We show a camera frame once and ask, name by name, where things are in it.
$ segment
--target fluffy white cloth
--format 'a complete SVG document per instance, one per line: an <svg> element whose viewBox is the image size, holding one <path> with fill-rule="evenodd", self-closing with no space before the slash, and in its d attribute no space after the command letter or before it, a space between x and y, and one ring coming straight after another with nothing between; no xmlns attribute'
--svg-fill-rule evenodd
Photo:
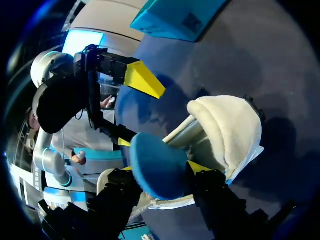
<svg viewBox="0 0 320 240"><path fill-rule="evenodd" d="M200 124L201 131L204 131L210 141L210 147L201 150L205 154L213 155L211 159L216 161L215 164L223 167L227 184L232 183L237 175L263 152L264 148L260 146L262 135L260 118L244 99L227 95L205 96L189 102L187 110L190 116L163 141L175 148L188 147L192 144L191 140L188 135L181 133L191 126L193 129L198 128ZM103 188L101 189L99 184L102 182L104 183L102 186L106 184L103 174L98 180L100 191ZM193 195L175 200L159 200L144 193L131 217L138 216L147 208L168 210L194 203Z"/></svg>

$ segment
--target gray tabletop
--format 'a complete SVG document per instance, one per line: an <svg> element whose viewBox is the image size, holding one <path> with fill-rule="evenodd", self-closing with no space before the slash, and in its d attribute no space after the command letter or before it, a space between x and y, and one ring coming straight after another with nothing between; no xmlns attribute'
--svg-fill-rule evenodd
<svg viewBox="0 0 320 240"><path fill-rule="evenodd" d="M310 200L320 184L320 65L299 25L277 1L235 0L200 42L146 36L135 57L166 92L156 100L122 87L118 123L164 137L186 119L190 100L249 94L266 113L265 151L232 190L247 200L249 212L262 208L270 216L289 199ZM128 149L125 155L129 158ZM161 240L212 239L195 206L148 210L143 218Z"/></svg>

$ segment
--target person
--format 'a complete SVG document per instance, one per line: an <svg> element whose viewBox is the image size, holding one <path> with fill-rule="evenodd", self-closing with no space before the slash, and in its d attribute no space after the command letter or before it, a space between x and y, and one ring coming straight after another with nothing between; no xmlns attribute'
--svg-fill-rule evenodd
<svg viewBox="0 0 320 240"><path fill-rule="evenodd" d="M109 102L112 96L110 95L100 103L104 119L111 123L115 122L115 111L108 109L113 103ZM25 114L25 122L29 129L35 131L40 130L40 124L37 121L32 108L30 107ZM89 122L88 112L81 111L74 116L64 127L63 130L53 134L51 145L55 150L62 155L67 156L71 161L76 164L84 165L87 159L79 158L75 154L74 148L89 148L101 151L114 151L116 146L112 140L100 131L95 131Z"/></svg>

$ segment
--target teal box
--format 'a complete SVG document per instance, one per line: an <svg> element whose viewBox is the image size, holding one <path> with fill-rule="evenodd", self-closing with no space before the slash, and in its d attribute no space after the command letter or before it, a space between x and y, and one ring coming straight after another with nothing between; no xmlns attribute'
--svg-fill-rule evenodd
<svg viewBox="0 0 320 240"><path fill-rule="evenodd" d="M152 37L195 42L226 0L149 0L130 27Z"/></svg>

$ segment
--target person's hand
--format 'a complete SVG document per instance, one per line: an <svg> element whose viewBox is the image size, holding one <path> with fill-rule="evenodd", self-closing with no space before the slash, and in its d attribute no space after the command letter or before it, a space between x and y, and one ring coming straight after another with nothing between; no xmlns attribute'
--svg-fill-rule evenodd
<svg viewBox="0 0 320 240"><path fill-rule="evenodd" d="M72 162L74 162L75 164L80 164L80 165L85 165L87 163L87 159L86 157L83 158L79 158L77 155L74 155L71 158Z"/></svg>
<svg viewBox="0 0 320 240"><path fill-rule="evenodd" d="M111 98L112 98L112 95L108 96L104 101L100 103L100 106L102 109L107 109L111 107L112 102L109 102Z"/></svg>

